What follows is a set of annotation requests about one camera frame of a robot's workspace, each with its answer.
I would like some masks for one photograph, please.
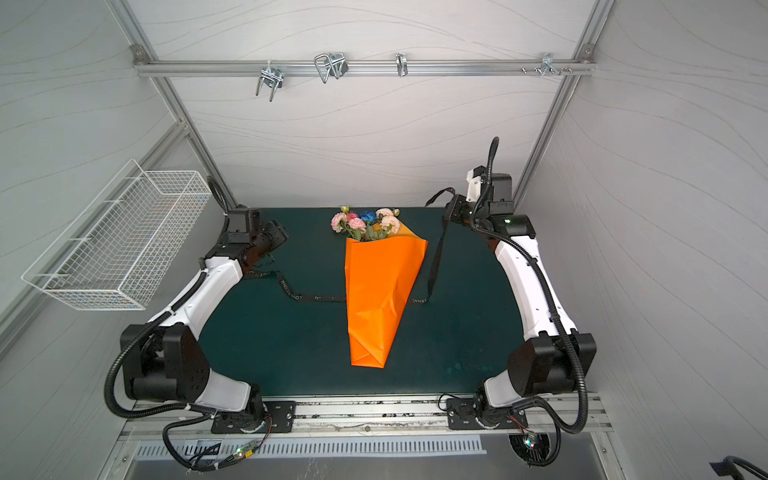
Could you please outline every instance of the black strap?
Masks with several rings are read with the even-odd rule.
[[[442,195],[445,192],[450,192],[453,195],[456,195],[456,190],[454,190],[451,187],[443,188],[438,193],[432,196],[432,198],[427,201],[427,203],[424,205],[425,207],[428,207],[432,203],[437,200],[437,197]],[[432,297],[432,291],[435,289],[435,283],[437,283],[437,276],[440,272],[440,262],[442,260],[442,245],[445,242],[445,232],[448,231],[448,219],[445,218],[445,216],[442,217],[442,233],[440,235],[440,240],[437,243],[437,250],[435,250],[435,256],[432,258],[432,265],[429,267],[429,278],[427,278],[427,297],[426,298],[411,298],[409,299],[409,303],[427,303],[429,299]],[[300,301],[300,302],[334,302],[334,303],[345,303],[346,302],[346,295],[302,295],[301,293],[294,293],[293,290],[291,290],[290,286],[288,285],[288,281],[285,278],[285,275],[283,275],[283,272],[279,270],[270,270],[266,272],[260,272],[258,270],[251,270],[248,273],[245,273],[243,275],[243,280],[249,280],[253,278],[266,278],[268,276],[274,275],[277,278],[277,282],[280,284],[280,287],[283,288],[283,292],[289,297],[291,297],[294,300]]]
[[[427,303],[432,297],[432,291],[435,289],[435,282],[437,282],[437,274],[440,272],[440,261],[442,260],[442,245],[445,240],[445,232],[448,231],[448,219],[442,219],[442,234],[440,235],[440,241],[437,243],[437,250],[435,250],[435,256],[432,258],[432,266],[429,267],[429,278],[427,279],[427,297],[426,298],[411,298],[410,303]]]

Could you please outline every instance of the led light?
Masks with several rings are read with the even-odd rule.
[[[533,448],[536,446],[536,434],[533,432],[528,432],[528,434],[525,436],[525,440],[523,440],[523,445],[525,445],[525,448],[528,450],[533,450]]]

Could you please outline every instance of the aluminum frame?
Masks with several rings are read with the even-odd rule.
[[[399,77],[397,60],[347,60],[345,77]],[[140,77],[258,77],[270,66],[286,77],[317,77],[313,61],[152,61],[137,63]],[[541,74],[541,60],[408,60],[409,77],[532,76]],[[575,60],[553,60],[557,73],[547,76],[591,75],[595,65]]]
[[[587,24],[584,27],[584,31],[581,33],[576,49],[574,50],[574,58],[580,56],[591,57],[594,54],[594,46],[597,44],[601,31],[605,26],[605,22],[608,20],[608,14],[611,12],[611,7],[614,4],[614,0],[597,0],[592,7],[592,12],[589,15]],[[528,161],[525,162],[523,167],[523,173],[518,180],[517,186],[515,186],[515,192],[512,194],[512,208],[513,211],[517,211],[520,207],[520,203],[523,201],[525,191],[528,189],[528,185],[531,183],[536,168],[538,168],[541,158],[544,156],[544,152],[549,146],[549,142],[552,140],[554,130],[560,123],[560,119],[563,118],[565,108],[568,106],[568,102],[576,90],[580,76],[569,76],[563,78],[560,83],[557,93],[554,95],[552,106],[549,108],[549,114],[544,121],[544,126],[541,128],[536,143],[534,144],[531,154],[528,156]]]
[[[189,126],[186,122],[178,121],[171,125],[161,139],[138,161],[139,166],[145,170],[153,169],[189,133]],[[130,175],[135,174],[136,171],[138,171],[138,167]],[[112,196],[115,193],[115,191],[109,192],[108,196]],[[108,204],[104,204],[102,209],[92,212],[89,221],[83,225],[81,231],[87,231],[96,219],[104,213],[106,208],[108,208]],[[32,286],[28,286],[26,290],[19,294],[16,301],[2,312],[0,316],[0,319],[2,319],[0,320],[0,359],[13,347],[32,320],[52,300],[50,296],[43,294]]]
[[[157,60],[157,54],[152,48],[152,45],[149,42],[149,38],[146,36],[144,30],[141,28],[138,20],[136,19],[136,15],[134,15],[133,10],[131,10],[130,5],[125,0],[104,1],[112,11],[115,20],[118,22],[118,25],[122,29],[125,37],[131,43],[131,45],[144,46],[144,51],[147,55],[147,58],[150,61]],[[219,167],[216,165],[216,162],[214,162],[213,157],[210,155],[208,148],[200,137],[200,132],[195,127],[194,122],[187,112],[187,109],[184,107],[184,104],[181,103],[181,99],[179,98],[179,95],[176,92],[174,86],[171,84],[170,80],[167,78],[153,78],[152,81],[154,82],[157,91],[160,92],[163,100],[165,100],[165,104],[168,107],[168,110],[171,111],[177,120],[183,121],[189,128],[189,137],[190,142],[192,143],[192,148],[195,150],[198,158],[200,158],[200,162],[205,167],[205,170],[221,186],[227,202],[230,205],[237,205],[227,180],[224,178],[221,170],[219,170]]]
[[[518,432],[517,426],[494,430],[450,430],[446,412],[437,405],[437,394],[388,396],[291,396],[266,397],[265,400],[297,402],[291,433],[273,434],[278,438],[360,437],[361,435],[492,435]],[[570,422],[575,418],[578,396],[575,393],[547,396],[555,411]],[[589,394],[590,412],[585,432],[591,433],[608,480],[624,480],[621,467],[610,441],[613,427],[600,397]],[[144,409],[150,402],[137,402]],[[549,415],[539,408],[526,412],[528,424],[536,432],[553,432]],[[99,475],[99,480],[123,480],[134,461],[142,440],[157,440],[163,427],[178,420],[178,412],[167,412],[151,418],[129,419],[115,442]],[[211,421],[174,430],[174,441],[201,439],[251,439],[253,434],[212,435]]]

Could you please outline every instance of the ventilation grille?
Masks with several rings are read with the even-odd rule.
[[[221,441],[218,455],[206,455],[203,459],[225,458],[248,439]],[[184,457],[202,452],[216,445],[219,440],[187,440],[174,446]],[[373,436],[362,439],[270,438],[264,447],[251,458],[321,458],[321,457],[436,457],[446,455],[485,455],[480,435],[404,435]],[[136,460],[168,460],[170,453],[160,440],[142,440],[136,451]]]

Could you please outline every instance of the metal clip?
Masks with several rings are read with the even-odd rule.
[[[397,76],[405,77],[408,74],[408,59],[406,58],[406,54],[398,53],[395,56],[395,61],[397,62]]]
[[[323,68],[320,68],[320,59],[323,59]],[[315,57],[315,68],[320,74],[320,80],[323,83],[328,81],[328,77],[333,73],[333,77],[339,80],[349,70],[343,53],[321,53]]]
[[[560,70],[552,66],[553,60],[554,58],[552,57],[551,53],[544,54],[544,57],[541,59],[541,67],[536,69],[539,77],[543,77],[550,73],[556,74],[556,75],[560,74]]]
[[[283,74],[280,70],[274,67],[267,67],[261,69],[261,75],[259,76],[259,83],[256,84],[256,96],[259,96],[259,91],[262,85],[266,85],[271,88],[270,101],[275,98],[275,92],[278,88],[283,87]]]

